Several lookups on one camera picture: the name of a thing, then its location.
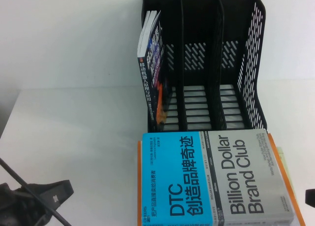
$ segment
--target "book cover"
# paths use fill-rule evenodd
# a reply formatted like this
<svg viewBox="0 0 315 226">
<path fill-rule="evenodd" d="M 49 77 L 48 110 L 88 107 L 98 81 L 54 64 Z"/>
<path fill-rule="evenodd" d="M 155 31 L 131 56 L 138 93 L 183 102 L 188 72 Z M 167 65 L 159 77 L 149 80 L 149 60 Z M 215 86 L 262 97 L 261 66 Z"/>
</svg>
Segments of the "book cover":
<svg viewBox="0 0 315 226">
<path fill-rule="evenodd" d="M 141 225 L 274 225 L 294 217 L 263 129 L 143 135 Z"/>
<path fill-rule="evenodd" d="M 140 73 L 150 113 L 150 119 L 155 131 L 163 130 L 166 120 L 166 111 L 171 98 L 172 90 L 168 85 L 167 70 L 163 69 L 164 44 L 162 40 L 162 27 L 160 12 L 153 22 L 150 18 L 144 24 L 141 52 L 138 53 Z"/>
</svg>

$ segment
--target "white desk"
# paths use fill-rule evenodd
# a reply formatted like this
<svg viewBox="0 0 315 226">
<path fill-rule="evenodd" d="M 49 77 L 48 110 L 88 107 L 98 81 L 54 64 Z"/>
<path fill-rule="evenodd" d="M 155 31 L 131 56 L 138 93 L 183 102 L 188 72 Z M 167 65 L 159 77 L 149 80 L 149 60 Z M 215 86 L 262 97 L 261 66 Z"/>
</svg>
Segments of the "white desk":
<svg viewBox="0 0 315 226">
<path fill-rule="evenodd" d="M 304 194 L 315 188 L 315 81 L 261 82 L 258 95 L 312 225 L 315 209 L 304 204 Z M 140 86 L 23 91 L 0 139 L 0 156 L 28 183 L 69 179 L 74 195 L 58 211 L 73 226 L 135 226 L 136 145 L 146 131 Z M 2 168 L 0 179 L 19 187 Z M 60 223 L 52 218 L 49 225 Z"/>
</svg>

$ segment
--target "gray book cover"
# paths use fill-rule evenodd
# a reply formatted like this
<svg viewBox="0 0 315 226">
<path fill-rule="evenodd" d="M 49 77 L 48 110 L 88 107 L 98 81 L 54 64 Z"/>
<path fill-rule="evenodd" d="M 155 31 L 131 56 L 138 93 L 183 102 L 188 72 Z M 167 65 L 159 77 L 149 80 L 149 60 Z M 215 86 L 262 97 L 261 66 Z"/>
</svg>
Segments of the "gray book cover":
<svg viewBox="0 0 315 226">
<path fill-rule="evenodd" d="M 290 199 L 264 129 L 199 135 L 218 225 L 223 219 L 224 225 L 292 222 Z"/>
</svg>

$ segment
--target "black cable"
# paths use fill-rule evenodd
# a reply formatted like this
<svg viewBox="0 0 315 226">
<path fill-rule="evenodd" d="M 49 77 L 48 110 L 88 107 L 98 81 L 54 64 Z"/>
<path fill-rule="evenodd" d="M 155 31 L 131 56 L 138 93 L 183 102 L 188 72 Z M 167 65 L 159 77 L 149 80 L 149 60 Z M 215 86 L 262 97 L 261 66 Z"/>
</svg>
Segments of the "black cable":
<svg viewBox="0 0 315 226">
<path fill-rule="evenodd" d="M 28 191 L 35 200 L 43 205 L 57 220 L 59 220 L 60 223 L 62 223 L 64 226 L 71 226 L 71 224 L 68 223 L 67 220 L 65 220 L 56 210 L 50 208 L 36 193 L 34 193 L 31 189 L 28 188 L 28 184 L 16 173 L 13 171 L 12 168 L 10 168 L 3 159 L 0 158 L 0 165 L 14 178 L 22 187 L 25 188 L 26 191 Z"/>
</svg>

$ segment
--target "orange book edge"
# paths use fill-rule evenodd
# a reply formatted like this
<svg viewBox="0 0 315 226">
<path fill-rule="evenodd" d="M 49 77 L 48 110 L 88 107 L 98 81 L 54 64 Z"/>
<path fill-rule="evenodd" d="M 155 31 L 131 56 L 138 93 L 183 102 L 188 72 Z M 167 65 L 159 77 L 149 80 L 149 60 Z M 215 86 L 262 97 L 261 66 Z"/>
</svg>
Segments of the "orange book edge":
<svg viewBox="0 0 315 226">
<path fill-rule="evenodd" d="M 269 141 L 271 144 L 271 148 L 274 152 L 275 158 L 277 160 L 277 163 L 278 163 L 281 175 L 283 177 L 286 189 L 289 193 L 289 196 L 290 196 L 294 211 L 296 213 L 296 216 L 299 220 L 300 225 L 305 226 L 305 222 L 304 222 L 304 219 L 302 217 L 299 205 L 297 204 L 297 201 L 295 199 L 294 192 L 293 192 L 293 189 L 291 187 L 289 178 L 288 178 L 286 171 L 284 169 L 284 166 L 281 162 L 281 159 L 280 159 L 277 147 L 275 145 L 274 139 L 272 138 L 272 135 L 270 133 L 268 134 L 268 138 L 269 138 Z M 138 220 L 137 225 L 142 226 L 142 220 L 141 220 L 141 141 L 138 141 L 138 212 L 137 212 L 137 216 L 138 216 L 137 217 L 137 220 Z"/>
<path fill-rule="evenodd" d="M 277 160 L 277 163 L 278 163 L 278 166 L 279 166 L 279 169 L 280 169 L 280 172 L 281 172 L 281 175 L 283 177 L 283 180 L 284 180 L 284 183 L 285 183 L 285 186 L 286 186 L 286 189 L 289 193 L 289 196 L 291 198 L 291 202 L 292 202 L 292 205 L 293 205 L 293 208 L 294 208 L 294 211 L 296 213 L 296 216 L 300 222 L 300 225 L 301 226 L 305 226 L 305 222 L 304 222 L 304 219 L 302 217 L 302 214 L 301 214 L 301 211 L 300 211 L 300 208 L 299 208 L 299 205 L 297 204 L 297 201 L 295 199 L 295 196 L 294 196 L 294 192 L 293 192 L 293 189 L 292 189 L 292 186 L 290 184 L 290 181 L 289 181 L 289 178 L 286 174 L 286 171 L 284 169 L 284 166 L 282 164 L 282 161 L 280 159 L 280 156 L 279 156 L 279 153 L 278 153 L 278 150 L 277 150 L 277 147 L 275 145 L 275 142 L 274 142 L 274 139 L 272 137 L 272 135 L 269 133 L 268 134 L 268 138 L 269 138 L 269 141 L 270 141 L 270 144 L 271 144 L 271 148 L 274 152 L 274 155 L 276 157 L 276 160 Z"/>
</svg>

